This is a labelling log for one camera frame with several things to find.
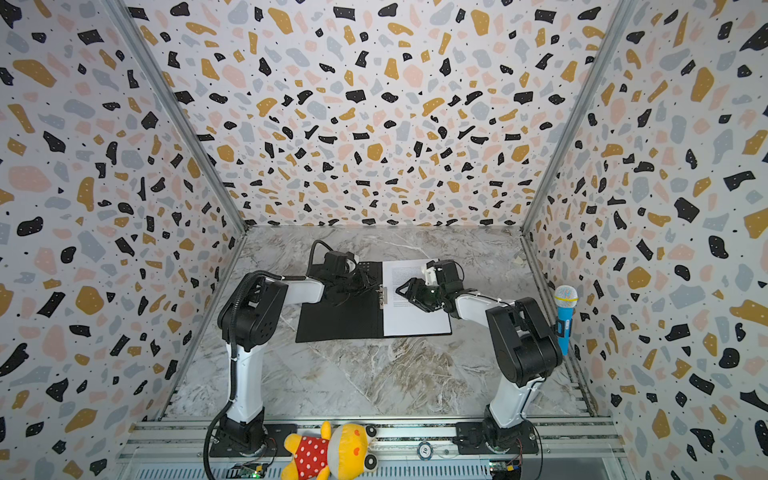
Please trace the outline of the text printed paper sheet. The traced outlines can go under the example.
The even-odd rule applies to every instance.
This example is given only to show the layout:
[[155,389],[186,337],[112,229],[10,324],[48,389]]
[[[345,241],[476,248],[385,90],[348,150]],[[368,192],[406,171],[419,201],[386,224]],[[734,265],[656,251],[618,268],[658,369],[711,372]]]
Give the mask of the text printed paper sheet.
[[396,293],[411,278],[424,279],[422,270],[428,259],[384,261],[382,263],[383,336],[414,337],[450,335],[449,316],[442,310],[427,313]]

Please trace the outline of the orange and black folder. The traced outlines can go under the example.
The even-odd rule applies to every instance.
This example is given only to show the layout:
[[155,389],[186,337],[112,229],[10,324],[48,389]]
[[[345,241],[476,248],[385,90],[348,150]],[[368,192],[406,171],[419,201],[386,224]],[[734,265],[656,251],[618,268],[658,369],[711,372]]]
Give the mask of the orange and black folder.
[[298,343],[350,339],[383,339],[382,263],[362,262],[360,269],[378,283],[364,295],[344,303],[322,300],[301,307],[296,341]]

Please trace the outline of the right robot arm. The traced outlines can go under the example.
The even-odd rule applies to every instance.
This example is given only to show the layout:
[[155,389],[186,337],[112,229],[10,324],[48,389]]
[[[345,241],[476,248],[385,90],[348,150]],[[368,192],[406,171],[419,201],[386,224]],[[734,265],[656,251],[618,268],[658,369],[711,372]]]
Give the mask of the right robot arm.
[[455,261],[431,260],[421,277],[412,277],[395,289],[423,312],[443,311],[452,319],[484,326],[490,334],[501,372],[499,386],[480,423],[456,426],[456,443],[498,453],[530,444],[537,451],[537,435],[527,410],[563,361],[555,331],[534,298],[492,297],[466,287],[463,280],[463,268]]

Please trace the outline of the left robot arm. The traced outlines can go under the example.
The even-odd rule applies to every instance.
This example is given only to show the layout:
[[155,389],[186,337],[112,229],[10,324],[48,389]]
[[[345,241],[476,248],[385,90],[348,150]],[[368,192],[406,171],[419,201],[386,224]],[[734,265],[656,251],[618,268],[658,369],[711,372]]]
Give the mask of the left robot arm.
[[261,394],[264,350],[283,308],[301,307],[298,343],[380,338],[382,270],[377,262],[361,262],[349,273],[336,274],[318,264],[307,276],[257,270],[243,277],[217,319],[229,355],[227,403],[211,424],[218,447],[251,454],[267,443]]

